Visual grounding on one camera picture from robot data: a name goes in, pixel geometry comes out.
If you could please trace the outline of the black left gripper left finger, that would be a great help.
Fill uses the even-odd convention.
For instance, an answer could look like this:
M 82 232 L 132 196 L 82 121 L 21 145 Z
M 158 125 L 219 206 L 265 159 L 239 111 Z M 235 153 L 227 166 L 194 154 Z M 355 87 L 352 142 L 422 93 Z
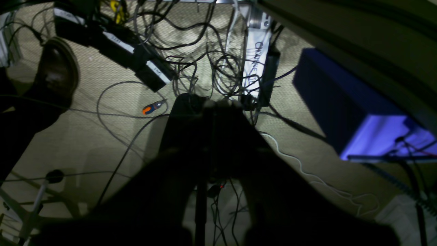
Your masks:
M 193 140 L 187 126 L 205 97 L 177 96 L 158 156 L 115 195 L 80 219 L 54 223 L 34 238 L 36 246 L 191 246 L 183 227 L 196 178 L 185 150 Z

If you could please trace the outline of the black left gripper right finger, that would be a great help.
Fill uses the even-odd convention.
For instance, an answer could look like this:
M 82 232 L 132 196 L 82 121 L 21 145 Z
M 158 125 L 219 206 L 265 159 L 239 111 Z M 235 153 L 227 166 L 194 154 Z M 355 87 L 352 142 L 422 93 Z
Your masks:
M 282 160 L 239 105 L 209 101 L 212 166 L 245 192 L 253 246 L 398 246 L 387 225 L 358 219 L 329 202 Z

